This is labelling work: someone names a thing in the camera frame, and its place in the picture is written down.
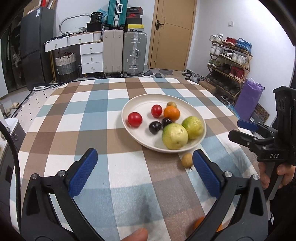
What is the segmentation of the right hand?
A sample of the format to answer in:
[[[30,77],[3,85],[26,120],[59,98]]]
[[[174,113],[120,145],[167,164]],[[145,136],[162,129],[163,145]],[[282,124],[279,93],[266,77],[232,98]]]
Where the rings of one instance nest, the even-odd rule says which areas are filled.
[[[259,166],[260,181],[262,183],[262,186],[263,188],[267,188],[270,183],[270,178],[267,176],[267,173],[265,172],[266,165],[260,162],[258,166]],[[295,175],[295,166],[292,166],[289,164],[280,164],[276,172],[279,176],[282,176],[282,180],[279,185],[279,189],[281,189],[283,186],[288,185],[292,181]]]

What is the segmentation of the left hand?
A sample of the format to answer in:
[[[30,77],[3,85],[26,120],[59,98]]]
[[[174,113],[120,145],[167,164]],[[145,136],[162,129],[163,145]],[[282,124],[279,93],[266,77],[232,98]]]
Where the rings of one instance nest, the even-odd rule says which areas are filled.
[[[148,239],[148,231],[145,228],[139,228],[132,234],[128,235],[122,241],[147,241]]]

